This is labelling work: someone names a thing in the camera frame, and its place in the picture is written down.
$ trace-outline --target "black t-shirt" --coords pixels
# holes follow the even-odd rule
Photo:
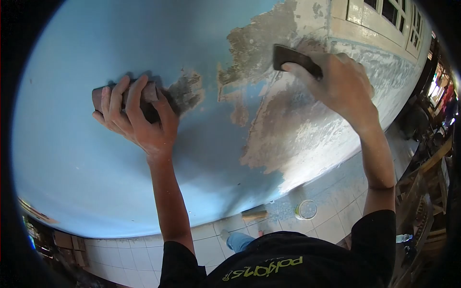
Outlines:
[[[208,276],[182,244],[164,245],[160,287],[387,287],[396,254],[396,214],[364,216],[346,250],[297,232],[280,231],[251,242]]]

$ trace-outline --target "leg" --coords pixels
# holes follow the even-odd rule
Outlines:
[[[235,253],[245,250],[248,244],[253,241],[254,238],[244,233],[234,232],[231,233],[227,238],[226,244],[229,249],[234,250]]]

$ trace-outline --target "window frame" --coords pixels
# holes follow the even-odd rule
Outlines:
[[[397,9],[397,22],[395,25],[382,15],[384,1],[389,1]],[[402,8],[403,1],[405,1],[405,12]],[[412,15],[409,12],[411,10],[410,4],[409,0],[377,0],[376,9],[373,9],[364,0],[349,0],[346,20],[373,30],[400,47],[405,48],[408,44],[411,30],[408,23]],[[402,17],[405,21],[403,32],[399,29]]]
[[[409,28],[409,33],[408,33],[408,40],[407,40],[407,46],[406,50],[415,56],[416,58],[418,57],[420,51],[421,51],[421,43],[423,41],[423,36],[424,36],[424,18],[421,14],[421,11],[419,11],[418,8],[416,8],[416,5],[414,3],[411,3],[411,14],[410,14],[410,28]],[[418,41],[416,42],[416,45],[414,45],[414,38],[412,39],[411,36],[418,37]]]

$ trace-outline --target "cardboard box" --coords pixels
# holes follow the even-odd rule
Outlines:
[[[72,235],[72,245],[74,250],[85,251],[85,241],[82,237]]]
[[[74,250],[75,261],[80,267],[89,267],[88,257],[84,251]]]
[[[75,255],[72,249],[65,249],[65,248],[60,248],[62,256],[66,260],[68,264],[75,264]]]
[[[71,235],[57,230],[54,231],[54,243],[58,247],[67,249],[72,249],[74,247],[72,245]]]

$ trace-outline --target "sandpaper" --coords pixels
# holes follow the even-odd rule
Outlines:
[[[282,64],[286,62],[297,63],[304,67],[316,80],[322,80],[323,72],[320,66],[315,64],[312,59],[290,47],[274,44],[273,50],[273,67],[274,70],[284,71]]]
[[[125,92],[122,93],[122,111],[125,109],[126,105],[126,100],[128,98],[128,92],[130,91],[131,85],[136,81],[136,79],[132,79],[130,81],[130,84],[128,88],[125,90]],[[115,84],[108,85],[111,90],[115,87]],[[93,89],[92,91],[92,98],[93,98],[93,106],[95,107],[96,111],[99,111],[102,113],[102,108],[101,108],[101,96],[102,96],[102,89],[103,87],[99,87],[96,89]],[[168,102],[170,103],[173,111],[179,115],[179,107],[176,105],[176,103],[173,101],[172,97],[168,93],[168,91],[164,89],[159,89],[155,83],[155,81],[148,81],[144,89],[141,91],[141,101],[140,101],[140,108],[142,110],[142,113],[144,114],[144,117],[150,122],[150,123],[155,123],[160,121],[159,114],[157,113],[157,110],[152,106],[151,102],[157,100],[157,92],[160,91],[165,97],[167,98]]]

